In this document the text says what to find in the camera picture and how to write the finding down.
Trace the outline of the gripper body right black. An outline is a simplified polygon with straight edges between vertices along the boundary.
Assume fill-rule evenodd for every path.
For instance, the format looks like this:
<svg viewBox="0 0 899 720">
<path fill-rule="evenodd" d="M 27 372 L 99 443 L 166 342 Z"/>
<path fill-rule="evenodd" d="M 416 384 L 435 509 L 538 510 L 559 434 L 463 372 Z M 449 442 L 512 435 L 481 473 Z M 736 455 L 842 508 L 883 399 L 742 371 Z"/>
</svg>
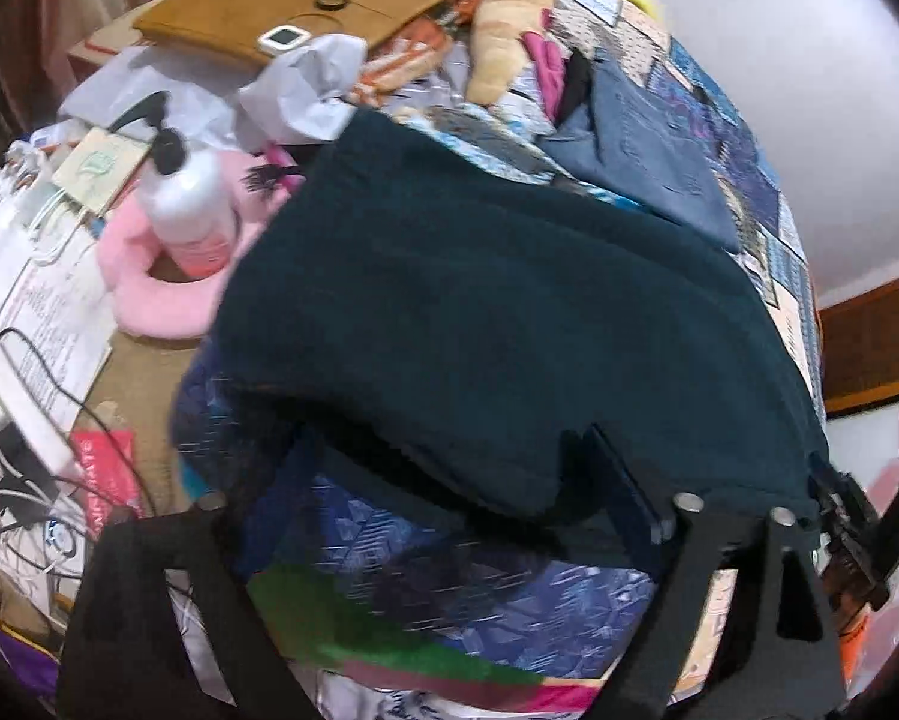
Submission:
<svg viewBox="0 0 899 720">
<path fill-rule="evenodd" d="M 842 631 L 865 608 L 879 611 L 890 600 L 890 577 L 899 567 L 899 486 L 879 514 L 849 473 L 818 455 L 810 468 L 830 556 L 822 571 L 823 591 Z"/>
</svg>

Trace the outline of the folded blue denim jeans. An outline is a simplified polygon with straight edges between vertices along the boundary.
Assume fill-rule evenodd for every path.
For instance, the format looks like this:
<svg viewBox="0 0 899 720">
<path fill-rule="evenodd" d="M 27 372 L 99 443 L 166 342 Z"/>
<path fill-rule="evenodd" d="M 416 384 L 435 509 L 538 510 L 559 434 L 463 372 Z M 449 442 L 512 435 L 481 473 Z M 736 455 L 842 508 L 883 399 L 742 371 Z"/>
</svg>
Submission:
<svg viewBox="0 0 899 720">
<path fill-rule="evenodd" d="M 604 187 L 709 242 L 739 252 L 723 190 L 703 149 L 671 124 L 656 96 L 605 52 L 591 62 L 591 91 L 539 148 L 582 182 Z"/>
</svg>

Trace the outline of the small white digital clock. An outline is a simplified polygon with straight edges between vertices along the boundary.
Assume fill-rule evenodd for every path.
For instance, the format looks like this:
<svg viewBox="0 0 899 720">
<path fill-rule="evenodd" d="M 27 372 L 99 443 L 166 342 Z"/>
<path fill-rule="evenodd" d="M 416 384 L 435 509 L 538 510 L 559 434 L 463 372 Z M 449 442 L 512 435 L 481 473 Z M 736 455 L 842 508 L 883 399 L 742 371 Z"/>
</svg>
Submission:
<svg viewBox="0 0 899 720">
<path fill-rule="evenodd" d="M 257 48 L 270 57 L 280 57 L 290 50 L 306 44 L 311 39 L 311 32 L 293 25 L 278 25 L 257 37 Z"/>
</svg>

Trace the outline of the white pink lotion bottle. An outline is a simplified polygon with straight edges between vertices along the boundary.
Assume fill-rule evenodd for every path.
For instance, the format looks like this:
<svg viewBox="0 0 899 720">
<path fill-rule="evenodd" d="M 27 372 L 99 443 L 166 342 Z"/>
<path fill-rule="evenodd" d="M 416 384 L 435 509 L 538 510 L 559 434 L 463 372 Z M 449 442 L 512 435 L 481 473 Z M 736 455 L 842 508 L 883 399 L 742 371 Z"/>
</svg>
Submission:
<svg viewBox="0 0 899 720">
<path fill-rule="evenodd" d="M 148 94 L 109 125 L 118 133 L 143 122 L 153 130 L 140 171 L 137 203 L 166 254 L 193 280 L 231 260 L 237 241 L 233 190 L 216 149 L 193 145 L 166 124 L 170 94 Z"/>
</svg>

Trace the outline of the white power strip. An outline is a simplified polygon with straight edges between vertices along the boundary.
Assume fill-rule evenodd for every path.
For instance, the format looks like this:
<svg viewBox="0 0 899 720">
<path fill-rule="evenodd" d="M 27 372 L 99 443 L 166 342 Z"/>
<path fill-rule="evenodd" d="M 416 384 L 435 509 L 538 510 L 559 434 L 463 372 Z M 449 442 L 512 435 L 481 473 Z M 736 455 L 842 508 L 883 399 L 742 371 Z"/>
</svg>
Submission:
<svg viewBox="0 0 899 720">
<path fill-rule="evenodd" d="M 75 454 L 67 437 L 29 393 L 7 353 L 0 345 L 0 402 L 17 426 L 26 445 L 51 476 L 64 476 L 74 466 Z"/>
</svg>

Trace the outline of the brown wooden wardrobe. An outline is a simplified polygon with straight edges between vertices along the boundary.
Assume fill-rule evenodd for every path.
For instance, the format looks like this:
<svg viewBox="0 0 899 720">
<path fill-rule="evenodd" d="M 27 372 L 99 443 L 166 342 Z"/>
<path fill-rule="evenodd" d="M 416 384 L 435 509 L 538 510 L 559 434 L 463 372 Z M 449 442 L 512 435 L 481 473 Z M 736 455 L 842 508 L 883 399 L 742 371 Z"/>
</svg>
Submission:
<svg viewBox="0 0 899 720">
<path fill-rule="evenodd" d="M 899 278 L 820 312 L 830 418 L 899 400 Z"/>
</svg>

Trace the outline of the magenta pink cloth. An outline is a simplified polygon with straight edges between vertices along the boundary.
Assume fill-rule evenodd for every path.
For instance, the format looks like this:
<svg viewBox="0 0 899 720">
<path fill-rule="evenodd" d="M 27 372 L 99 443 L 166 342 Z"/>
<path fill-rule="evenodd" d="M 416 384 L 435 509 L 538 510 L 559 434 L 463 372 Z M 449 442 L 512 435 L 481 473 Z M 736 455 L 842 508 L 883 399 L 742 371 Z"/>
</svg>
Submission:
<svg viewBox="0 0 899 720">
<path fill-rule="evenodd" d="M 554 124 L 560 118 L 561 99 L 565 94 L 565 57 L 555 41 L 534 31 L 523 32 L 521 43 L 534 64 L 543 112 Z"/>
</svg>

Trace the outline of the dark teal fleece pants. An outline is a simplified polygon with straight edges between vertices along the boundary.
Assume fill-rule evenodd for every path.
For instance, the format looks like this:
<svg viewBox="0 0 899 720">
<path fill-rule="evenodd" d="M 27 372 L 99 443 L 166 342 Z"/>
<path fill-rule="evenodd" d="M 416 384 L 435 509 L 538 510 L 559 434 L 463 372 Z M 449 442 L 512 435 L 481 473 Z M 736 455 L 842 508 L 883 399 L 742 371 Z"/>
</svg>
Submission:
<svg viewBox="0 0 899 720">
<path fill-rule="evenodd" d="M 319 472 L 410 522 L 604 566 L 625 562 L 615 466 L 812 523 L 828 454 L 724 250 L 373 110 L 236 265 L 171 418 L 237 507 L 305 437 Z"/>
</svg>

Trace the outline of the patchwork patterned bedspread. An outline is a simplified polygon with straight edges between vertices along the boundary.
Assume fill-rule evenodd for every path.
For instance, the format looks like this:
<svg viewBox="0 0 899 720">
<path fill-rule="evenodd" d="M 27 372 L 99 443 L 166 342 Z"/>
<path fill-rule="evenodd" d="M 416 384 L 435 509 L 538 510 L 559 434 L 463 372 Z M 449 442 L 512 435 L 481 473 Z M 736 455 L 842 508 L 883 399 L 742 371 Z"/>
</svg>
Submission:
<svg viewBox="0 0 899 720">
<path fill-rule="evenodd" d="M 557 175 L 537 143 L 566 112 L 536 60 L 490 106 L 472 103 L 465 62 L 490 26 L 531 10 L 548 46 L 582 62 L 607 54 L 708 154 L 739 236 L 737 265 L 762 296 L 808 385 L 822 380 L 815 294 L 780 181 L 739 110 L 638 0 L 447 0 L 378 47 L 353 88 L 492 176 Z M 627 567 L 578 566 L 422 527 L 316 470 L 316 440 L 271 449 L 200 343 L 171 434 L 187 493 L 237 504 L 233 571 L 283 652 L 340 671 L 390 715 L 587 706 L 653 594 Z"/>
</svg>

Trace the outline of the crumpled white paper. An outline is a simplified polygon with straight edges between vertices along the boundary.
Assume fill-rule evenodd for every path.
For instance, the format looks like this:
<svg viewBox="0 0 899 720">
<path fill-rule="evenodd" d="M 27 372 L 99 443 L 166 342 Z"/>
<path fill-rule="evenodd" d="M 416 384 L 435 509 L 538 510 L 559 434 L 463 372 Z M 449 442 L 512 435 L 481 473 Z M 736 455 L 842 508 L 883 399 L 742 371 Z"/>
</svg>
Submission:
<svg viewBox="0 0 899 720">
<path fill-rule="evenodd" d="M 342 32 L 314 37 L 273 59 L 237 92 L 237 100 L 271 142 L 333 142 L 355 114 L 347 96 L 360 80 L 367 52 L 362 37 Z"/>
</svg>

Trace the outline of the pink fluffy neck pillow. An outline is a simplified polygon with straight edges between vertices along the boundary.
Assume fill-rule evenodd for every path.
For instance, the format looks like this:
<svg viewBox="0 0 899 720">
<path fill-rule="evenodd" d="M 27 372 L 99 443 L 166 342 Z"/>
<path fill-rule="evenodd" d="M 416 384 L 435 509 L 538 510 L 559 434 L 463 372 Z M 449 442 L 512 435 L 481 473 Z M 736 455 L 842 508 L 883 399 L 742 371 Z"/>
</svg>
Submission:
<svg viewBox="0 0 899 720">
<path fill-rule="evenodd" d="M 223 151 L 220 158 L 226 187 L 233 192 L 237 236 L 233 257 L 217 273 L 189 277 L 171 260 L 135 187 L 124 190 L 106 221 L 95 252 L 121 332 L 163 341 L 205 335 L 237 262 L 305 182 L 303 169 L 280 146 L 269 146 L 260 156 Z"/>
</svg>

